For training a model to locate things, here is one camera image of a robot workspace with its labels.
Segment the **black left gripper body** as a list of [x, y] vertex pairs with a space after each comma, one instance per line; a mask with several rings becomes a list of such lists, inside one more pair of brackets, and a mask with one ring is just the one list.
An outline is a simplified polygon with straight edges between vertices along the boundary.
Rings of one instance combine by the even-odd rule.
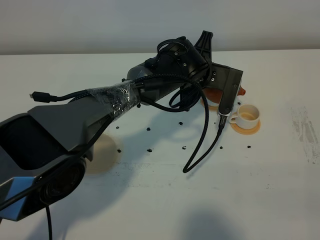
[[219, 89], [217, 70], [227, 66], [211, 62], [196, 62], [195, 48], [186, 37], [164, 40], [157, 54], [147, 60], [147, 89], [168, 90], [170, 87], [190, 86], [184, 79], [198, 82], [202, 88]]

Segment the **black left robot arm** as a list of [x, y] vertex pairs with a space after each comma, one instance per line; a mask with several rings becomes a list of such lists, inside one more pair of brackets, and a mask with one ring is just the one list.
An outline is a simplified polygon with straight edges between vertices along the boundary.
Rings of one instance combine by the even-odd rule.
[[82, 181], [93, 146], [106, 128], [135, 106], [188, 111], [215, 88], [213, 34], [192, 44], [184, 36], [157, 46], [153, 58], [131, 68], [121, 83], [64, 96], [35, 91], [39, 105], [0, 124], [0, 216], [19, 221], [65, 198]]

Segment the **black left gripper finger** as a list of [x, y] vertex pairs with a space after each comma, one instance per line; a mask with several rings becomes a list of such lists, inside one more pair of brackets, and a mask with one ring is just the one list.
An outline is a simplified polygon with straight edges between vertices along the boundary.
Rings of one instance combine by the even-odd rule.
[[212, 38], [213, 33], [202, 31], [201, 36], [197, 40], [194, 47], [194, 60], [196, 63], [212, 62]]

